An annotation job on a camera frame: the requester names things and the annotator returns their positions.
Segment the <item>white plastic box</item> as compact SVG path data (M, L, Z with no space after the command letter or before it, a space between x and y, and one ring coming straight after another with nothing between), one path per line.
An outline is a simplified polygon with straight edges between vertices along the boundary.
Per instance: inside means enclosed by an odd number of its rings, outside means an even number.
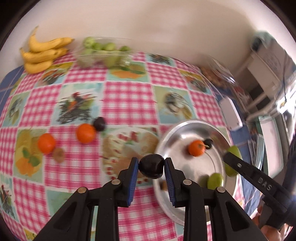
M225 118L227 128L230 131L237 131L243 127L242 120L232 99L224 97L220 100L219 105Z

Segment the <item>orange mandarin with stem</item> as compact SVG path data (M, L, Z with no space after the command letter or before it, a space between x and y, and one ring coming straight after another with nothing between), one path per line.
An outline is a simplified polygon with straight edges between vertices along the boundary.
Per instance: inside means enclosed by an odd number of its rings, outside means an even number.
M204 154L206 146L202 140L194 140L188 145L188 152L194 157Z

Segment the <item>green mango front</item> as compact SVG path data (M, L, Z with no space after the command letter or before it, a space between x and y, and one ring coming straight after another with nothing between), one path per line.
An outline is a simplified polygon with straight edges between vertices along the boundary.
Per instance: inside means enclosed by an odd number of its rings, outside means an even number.
M215 190L218 187L224 186L224 178L223 175L220 173L213 173L209 176L207 181L207 188L210 190Z

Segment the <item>clear tray of green fruits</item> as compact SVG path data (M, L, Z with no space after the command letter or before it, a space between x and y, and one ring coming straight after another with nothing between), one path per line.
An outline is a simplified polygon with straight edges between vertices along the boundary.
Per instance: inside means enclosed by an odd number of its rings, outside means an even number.
M86 37L73 51L81 67L102 64L106 68L128 66L132 61L132 40L124 38Z

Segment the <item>brown kiwi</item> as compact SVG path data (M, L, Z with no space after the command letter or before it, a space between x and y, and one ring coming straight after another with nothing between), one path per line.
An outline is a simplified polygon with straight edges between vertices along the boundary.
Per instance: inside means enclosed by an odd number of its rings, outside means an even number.
M159 187L162 191L167 191L168 190L168 186L167 186L167 182L165 180L162 180L159 183Z
M65 152L62 148L55 148L52 157L57 163L62 163L65 160Z

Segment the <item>pink checkered fruit tablecloth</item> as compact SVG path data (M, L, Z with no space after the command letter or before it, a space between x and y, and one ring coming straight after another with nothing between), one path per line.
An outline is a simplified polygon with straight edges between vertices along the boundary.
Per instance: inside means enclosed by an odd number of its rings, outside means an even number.
M102 116L106 128L83 144L76 130ZM175 123L199 118L230 138L218 94L201 70L180 60L138 52L118 70L80 67L71 54L45 72L23 70L1 114L1 216L17 240L32 240L79 187L116 178L132 157L154 152ZM43 154L50 133L65 160Z

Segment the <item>dark plum front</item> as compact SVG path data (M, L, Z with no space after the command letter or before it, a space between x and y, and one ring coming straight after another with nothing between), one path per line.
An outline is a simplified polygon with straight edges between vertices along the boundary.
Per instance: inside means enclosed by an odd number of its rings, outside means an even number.
M205 148L208 150L208 149L212 148L213 140L212 139L205 139L205 140L203 140L203 143L205 145Z

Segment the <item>dark plum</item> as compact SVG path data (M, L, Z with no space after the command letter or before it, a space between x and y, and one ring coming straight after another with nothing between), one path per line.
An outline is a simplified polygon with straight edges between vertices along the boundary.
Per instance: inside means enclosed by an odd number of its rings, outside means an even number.
M165 159L159 154L148 154L141 158L138 169L145 177L151 179L161 178L164 171Z
M208 149L212 148L213 140L212 139L205 139L205 140L203 140L203 143L205 145L205 148L208 150Z
M106 128L106 121L102 116L100 116L93 121L92 125L97 132L102 132Z

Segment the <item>yellow banana bunch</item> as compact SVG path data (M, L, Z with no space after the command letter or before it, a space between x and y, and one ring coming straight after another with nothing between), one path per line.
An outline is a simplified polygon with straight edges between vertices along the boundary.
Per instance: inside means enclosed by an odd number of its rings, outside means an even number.
M28 74L37 74L49 69L57 58L67 54L68 49L66 47L74 41L71 37L62 37L40 42L36 38L37 30L38 26L33 29L29 36L29 51L20 48L23 67Z

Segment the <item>smartphone on stand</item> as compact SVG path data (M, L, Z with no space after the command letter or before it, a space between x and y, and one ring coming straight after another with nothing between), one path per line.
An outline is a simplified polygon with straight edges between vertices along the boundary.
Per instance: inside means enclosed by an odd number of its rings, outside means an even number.
M274 118L259 116L247 121L251 164L269 177L277 176L284 166L280 134Z

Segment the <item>large steel bowl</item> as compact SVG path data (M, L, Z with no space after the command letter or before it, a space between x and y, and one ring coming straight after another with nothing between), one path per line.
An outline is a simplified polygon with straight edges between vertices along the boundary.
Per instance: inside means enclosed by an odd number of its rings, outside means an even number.
M194 140L210 139L212 148L199 157L188 153L188 145ZM213 173L223 176L223 187L233 197L238 189L238 177L226 175L223 155L231 146L231 141L219 128L203 120L193 119L177 123L165 132L159 140L155 153L163 158L171 158L176 169L181 170L185 177L201 187L207 187L207 178Z

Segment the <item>clear box of brown fruits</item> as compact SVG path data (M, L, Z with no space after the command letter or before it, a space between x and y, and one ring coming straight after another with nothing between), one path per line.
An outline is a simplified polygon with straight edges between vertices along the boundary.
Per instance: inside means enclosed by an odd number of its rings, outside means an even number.
M225 89L237 86L232 73L221 62L209 55L203 55L200 64L201 73L216 87Z

